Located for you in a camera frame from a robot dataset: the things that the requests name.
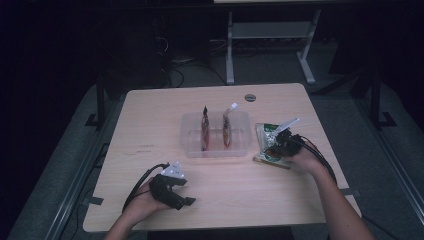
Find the floor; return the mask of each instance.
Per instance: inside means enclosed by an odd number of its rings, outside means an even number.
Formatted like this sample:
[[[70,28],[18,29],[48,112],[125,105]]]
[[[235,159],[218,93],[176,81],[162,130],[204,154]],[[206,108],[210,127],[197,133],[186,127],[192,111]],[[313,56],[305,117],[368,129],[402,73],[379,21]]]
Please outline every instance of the floor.
[[[277,51],[254,48],[240,52],[234,59],[235,85],[299,82],[311,93],[342,77],[328,74],[337,43],[314,43],[308,62],[317,82],[306,84],[295,55],[299,46],[300,43],[281,42]],[[209,66],[188,61],[190,56],[179,56],[179,64],[169,72],[167,87],[223,85],[225,56],[219,51],[213,56]],[[424,193],[423,132],[403,109],[396,93],[385,85],[381,89],[381,112],[389,112],[397,127],[376,131],[367,116],[369,96],[352,98],[349,91],[353,84],[354,81],[348,82],[325,96],[310,95],[321,124],[349,185],[357,192],[356,200],[364,219],[377,239],[422,239],[423,221],[394,166],[402,165],[416,192]],[[96,112],[95,87],[87,92],[10,239],[101,239],[104,236],[104,233],[85,232],[82,222],[87,210],[86,198],[95,187],[124,100],[124,95],[119,100],[107,99],[105,125],[96,131],[95,127],[84,126],[88,116]],[[57,216],[64,218],[55,221]],[[325,224],[292,226],[292,231],[296,240],[326,239],[328,235]],[[148,233],[134,232],[130,239],[148,239]]]

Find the hand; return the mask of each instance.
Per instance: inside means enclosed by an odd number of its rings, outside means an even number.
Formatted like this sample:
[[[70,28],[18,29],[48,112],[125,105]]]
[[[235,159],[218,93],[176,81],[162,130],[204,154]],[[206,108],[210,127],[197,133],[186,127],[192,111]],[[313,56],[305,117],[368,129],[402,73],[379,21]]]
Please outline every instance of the hand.
[[[128,204],[120,217],[131,226],[136,225],[159,210],[170,208],[168,205],[153,198],[149,186],[152,180],[153,178],[150,178],[138,188],[135,193],[136,197]]]
[[[311,142],[305,141],[305,144],[314,150],[318,150]],[[308,173],[314,173],[321,170],[324,166],[319,162],[318,158],[305,147],[302,147],[298,154],[292,157],[284,157],[285,160],[292,161],[302,170]]]
[[[127,239],[131,229],[137,223],[159,210],[170,208],[166,204],[153,198],[149,186],[152,180],[153,178],[150,178],[138,188],[136,197],[128,204],[127,208],[113,224],[104,239]]]

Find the left hand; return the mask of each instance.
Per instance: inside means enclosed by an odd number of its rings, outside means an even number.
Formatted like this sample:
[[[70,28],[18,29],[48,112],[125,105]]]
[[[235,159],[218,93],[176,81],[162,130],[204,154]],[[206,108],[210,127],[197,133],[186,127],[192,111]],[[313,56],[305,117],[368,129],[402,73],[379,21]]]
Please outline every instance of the left hand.
[[[150,193],[149,183],[153,180],[150,178],[147,182],[141,185],[137,192],[136,197],[128,204],[127,208],[122,213],[122,219],[131,226],[136,225],[138,222],[143,221],[153,213],[170,208],[168,205],[157,201]]]

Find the dark background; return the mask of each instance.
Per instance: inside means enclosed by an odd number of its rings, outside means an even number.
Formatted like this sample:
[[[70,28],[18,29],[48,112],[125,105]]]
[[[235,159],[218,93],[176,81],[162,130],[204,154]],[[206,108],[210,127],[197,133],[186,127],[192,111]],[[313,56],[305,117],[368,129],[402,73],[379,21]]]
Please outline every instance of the dark background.
[[[96,79],[104,78],[111,97],[130,89],[161,88],[167,83],[161,68],[172,56],[158,56],[161,43],[156,37],[166,37],[173,49],[207,62],[209,39],[226,37],[227,14],[167,12],[158,18],[158,12],[149,11],[122,16],[88,11],[108,4],[94,0],[0,4],[3,239]],[[273,17],[272,11],[265,15]],[[258,17],[248,11],[241,16]],[[364,64],[378,66],[384,82],[423,128],[423,24],[420,1],[384,7],[337,5],[323,10],[315,41],[340,42],[334,73],[349,73]]]

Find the black cable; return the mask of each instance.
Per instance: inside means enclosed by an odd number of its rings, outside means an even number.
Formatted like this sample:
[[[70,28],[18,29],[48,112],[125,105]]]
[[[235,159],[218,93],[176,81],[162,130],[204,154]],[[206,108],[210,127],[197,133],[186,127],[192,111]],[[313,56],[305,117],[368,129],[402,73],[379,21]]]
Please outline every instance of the black cable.
[[[171,76],[169,76],[169,73],[165,70],[165,69],[161,69],[162,70],[162,72],[165,74],[165,76],[167,77],[167,79],[168,79],[168,83],[169,83],[169,87],[170,88],[173,88],[174,86],[172,85],[172,79],[171,79]]]
[[[84,197],[82,198],[82,201],[79,203],[79,205],[78,205],[78,207],[77,207],[77,216],[76,216],[76,219],[77,219],[77,222],[76,222],[76,228],[75,228],[75,231],[74,231],[74,233],[72,234],[72,236],[71,236],[71,240],[72,239],[74,239],[74,237],[75,237],[75,235],[77,234],[77,232],[78,232],[78,224],[79,224],[79,210],[80,210],[80,208],[81,208],[81,205],[82,205],[82,202],[84,201],[84,199],[87,197],[87,195],[88,195],[88,193],[89,192],[91,192],[91,191],[93,191],[94,190],[94,188],[90,188],[90,189],[88,189],[87,190],[87,192],[85,192],[85,194],[84,194]]]
[[[150,190],[147,190],[147,191],[144,191],[144,192],[138,193],[138,194],[134,195],[134,198],[136,198],[136,197],[138,197],[138,196],[140,196],[140,195],[142,195],[142,194],[148,193],[148,192],[150,192]]]
[[[315,148],[316,148],[316,146],[308,139],[308,138],[306,138],[306,137],[303,137],[303,136],[301,136],[302,138],[304,138],[304,139],[306,139],[306,140],[308,140],[308,142],[310,142]],[[291,141],[291,142],[294,142],[294,143],[296,143],[296,144],[299,144],[299,145],[301,145],[301,146],[303,146],[303,147],[305,147],[307,150],[309,150],[312,154],[314,154],[319,160],[320,160],[320,162],[327,168],[327,170],[328,170],[328,172],[329,172],[329,174],[330,174],[330,176],[333,178],[333,180],[336,182],[336,184],[337,184],[337,180],[336,180],[336,176],[334,175],[334,171],[333,171],[333,169],[331,168],[331,166],[330,166],[330,164],[327,162],[327,160],[324,158],[324,156],[321,154],[321,152],[319,151],[319,150],[315,150],[315,149],[313,149],[313,148],[311,148],[309,145],[307,145],[307,144],[304,144],[304,143],[301,143],[301,142],[298,142],[298,141],[296,141],[296,140],[293,140],[293,139],[289,139],[289,138],[286,138],[285,140],[287,140],[287,141]],[[370,218],[368,218],[367,216],[365,216],[365,215],[362,215],[362,218],[364,219],[364,220],[366,220],[366,221],[368,221],[369,223],[371,223],[371,224],[373,224],[374,226],[376,226],[378,229],[380,229],[381,231],[383,231],[384,233],[386,233],[388,236],[390,236],[391,238],[393,238],[393,239],[395,239],[395,240],[399,240],[399,238],[397,238],[395,235],[393,235],[392,233],[390,233],[388,230],[386,230],[384,227],[382,227],[381,225],[379,225],[378,223],[376,223],[374,220],[372,220],[372,219],[370,219]]]
[[[219,43],[219,42],[222,42],[222,43],[220,43],[220,45],[218,45],[217,47],[212,46],[212,45]],[[225,50],[227,48],[227,41],[226,40],[211,41],[210,46],[211,46],[211,50],[210,50],[209,55],[211,57],[220,56],[221,54],[225,53]]]
[[[204,65],[200,65],[200,64],[196,64],[196,65],[184,65],[184,66],[177,66],[176,68],[187,68],[187,67],[203,67],[206,69],[209,69],[210,71],[214,72],[219,79],[222,81],[222,83],[227,86],[227,82],[221,77],[221,75],[219,75],[219,73],[217,71],[215,71],[213,68],[209,67],[209,66],[204,66]]]
[[[100,46],[109,57],[114,60],[116,63],[118,63],[125,71],[127,71],[129,74],[132,74],[138,78],[140,78],[142,81],[147,81],[147,79],[142,76],[141,74],[137,73],[134,69],[127,66],[124,62],[122,62],[118,57],[116,57],[112,52],[109,51],[99,40],[96,39],[96,43],[98,46]]]
[[[140,178],[140,180],[138,180],[138,182],[135,184],[135,186],[133,187],[133,189],[131,190],[131,193],[128,195],[127,200],[125,200],[124,203],[124,207],[122,208],[122,212],[125,210],[125,208],[127,208],[128,204],[130,204],[130,202],[134,199],[134,197],[136,196],[136,192],[138,190],[138,188],[141,186],[141,184],[146,180],[146,178],[153,172],[153,170],[155,170],[158,167],[162,167],[163,169],[169,167],[169,163],[167,164],[158,164],[154,167],[152,167],[151,169],[147,170],[144,175]]]
[[[308,151],[310,151],[312,154],[315,155],[315,157],[318,158],[318,160],[321,162],[322,165],[324,165],[324,167],[327,169],[328,173],[330,174],[331,178],[334,180],[334,182],[337,184],[337,179],[336,179],[336,175],[334,174],[333,168],[330,166],[330,164],[327,162],[327,160],[324,158],[324,156],[321,154],[321,152],[311,148],[309,145],[293,140],[291,138],[285,138],[285,141],[290,141],[296,144],[299,144],[301,146],[303,146],[304,148],[306,148]]]
[[[399,240],[399,238],[397,238],[395,235],[393,235],[392,233],[390,233],[388,230],[386,230],[385,228],[383,228],[382,226],[380,226],[378,223],[376,223],[374,220],[368,218],[367,216],[362,214],[362,218],[364,220],[366,220],[367,222],[373,224],[374,226],[376,226],[378,229],[380,229],[381,231],[383,231],[385,234],[389,235],[391,238],[395,239],[395,240]]]
[[[175,88],[179,88],[179,87],[181,87],[181,85],[183,85],[184,80],[185,80],[185,78],[184,78],[184,74],[183,74],[181,71],[178,71],[178,70],[177,70],[177,69],[175,69],[175,68],[171,68],[170,70],[171,70],[171,71],[174,71],[174,72],[177,72],[178,74],[180,74],[180,76],[181,76],[181,82],[180,82],[180,84],[178,84]],[[172,79],[171,79],[171,77],[169,78],[169,82],[170,82],[170,84],[171,84],[171,87],[174,87],[174,84],[172,84]]]
[[[86,184],[87,184],[87,181],[88,181],[88,179],[90,178],[90,175],[91,175],[91,173],[93,172],[93,170],[94,169],[96,169],[96,168],[99,168],[98,166],[97,166],[97,164],[99,163],[99,161],[104,157],[104,156],[106,156],[106,153],[107,153],[107,150],[105,151],[104,149],[105,149],[105,147],[106,146],[109,146],[110,145],[110,143],[104,143],[103,145],[102,145],[102,147],[101,147],[101,149],[100,149],[100,151],[99,151],[99,154],[97,154],[97,156],[96,156],[96,159],[94,160],[94,162],[93,162],[93,165],[91,166],[91,169],[90,169],[90,172],[87,174],[87,176],[85,177],[85,179],[84,179],[84,183],[83,183],[83,186],[85,186]],[[82,190],[84,189],[84,187],[82,187],[81,189],[80,189],[80,191],[79,191],[79,193],[78,193],[78,197],[77,197],[77,199],[79,199],[79,197],[81,196],[81,193],[82,193]],[[72,206],[72,211],[71,211],[71,214],[73,214],[73,212],[75,211],[75,205],[73,205]],[[68,223],[69,223],[69,219],[70,218],[68,218],[67,219],[67,221],[66,221],[66,223],[65,223],[65,228],[66,228],[66,226],[68,225]]]
[[[237,58],[251,58],[260,54],[266,54],[269,49],[266,43],[263,41],[258,43],[257,39],[253,41],[240,41],[233,44],[233,55]],[[245,44],[248,49],[244,49],[243,47],[237,47],[237,44]]]

